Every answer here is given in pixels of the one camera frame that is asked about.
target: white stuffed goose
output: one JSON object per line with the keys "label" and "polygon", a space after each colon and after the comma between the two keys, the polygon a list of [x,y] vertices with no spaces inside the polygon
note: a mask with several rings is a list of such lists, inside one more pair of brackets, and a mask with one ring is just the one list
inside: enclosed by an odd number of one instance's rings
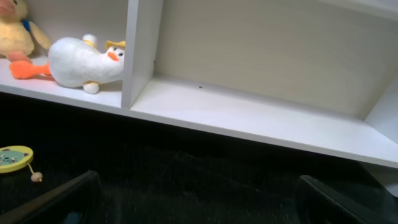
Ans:
{"label": "white stuffed goose", "polygon": [[99,84],[122,79],[126,42],[107,41],[105,54],[95,49],[96,37],[85,35],[83,40],[67,37],[58,40],[49,50],[49,62],[44,66],[23,61],[10,64],[14,78],[26,79],[38,74],[52,75],[62,86],[83,87],[87,93],[99,91]]}

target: orange beak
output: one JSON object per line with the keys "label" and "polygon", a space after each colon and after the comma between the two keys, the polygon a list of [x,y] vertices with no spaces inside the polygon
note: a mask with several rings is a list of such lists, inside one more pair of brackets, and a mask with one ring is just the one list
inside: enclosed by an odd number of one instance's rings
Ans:
{"label": "orange beak", "polygon": [[6,16],[15,11],[15,5],[10,0],[0,0],[0,16]]}
{"label": "orange beak", "polygon": [[109,52],[108,56],[114,61],[117,61],[117,62],[119,61],[119,58],[118,58],[118,56],[116,56],[115,53]]}

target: yellow hat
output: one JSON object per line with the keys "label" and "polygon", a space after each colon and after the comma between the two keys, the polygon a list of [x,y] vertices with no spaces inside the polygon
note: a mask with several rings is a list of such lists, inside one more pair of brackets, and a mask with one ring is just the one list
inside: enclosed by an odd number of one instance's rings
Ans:
{"label": "yellow hat", "polygon": [[117,43],[117,42],[113,42],[113,41],[108,40],[105,43],[106,50],[108,50],[112,46],[126,48],[126,41],[121,41],[121,42]]}

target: dark floor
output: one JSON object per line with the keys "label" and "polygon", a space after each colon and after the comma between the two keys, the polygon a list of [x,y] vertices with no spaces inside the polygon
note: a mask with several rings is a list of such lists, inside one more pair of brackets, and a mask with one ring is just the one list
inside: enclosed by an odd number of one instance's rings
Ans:
{"label": "dark floor", "polygon": [[98,223],[299,223],[303,174],[370,209],[384,203],[355,161],[11,95],[0,102],[0,147],[31,147],[44,174],[39,184],[27,169],[0,175],[0,214],[88,170],[103,185]]}

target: toy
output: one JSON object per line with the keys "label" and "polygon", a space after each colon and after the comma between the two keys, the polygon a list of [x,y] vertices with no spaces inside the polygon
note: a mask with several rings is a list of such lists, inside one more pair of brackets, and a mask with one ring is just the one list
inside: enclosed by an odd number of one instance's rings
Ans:
{"label": "toy", "polygon": [[30,163],[33,161],[33,150],[26,146],[9,146],[0,149],[0,174],[14,172],[29,166],[33,182],[41,182],[43,174],[33,172]]}
{"label": "toy", "polygon": [[11,62],[32,63],[27,57],[35,48],[31,34],[46,50],[51,46],[49,38],[25,19],[27,13],[24,0],[0,0],[0,56],[6,56]]}
{"label": "toy", "polygon": [[38,74],[52,75],[62,86],[83,87],[87,93],[99,91],[99,84],[122,79],[126,42],[106,42],[107,52],[94,48],[96,37],[85,35],[83,40],[62,38],[51,46],[49,62],[44,66],[27,62],[10,64],[12,76],[31,78]]}

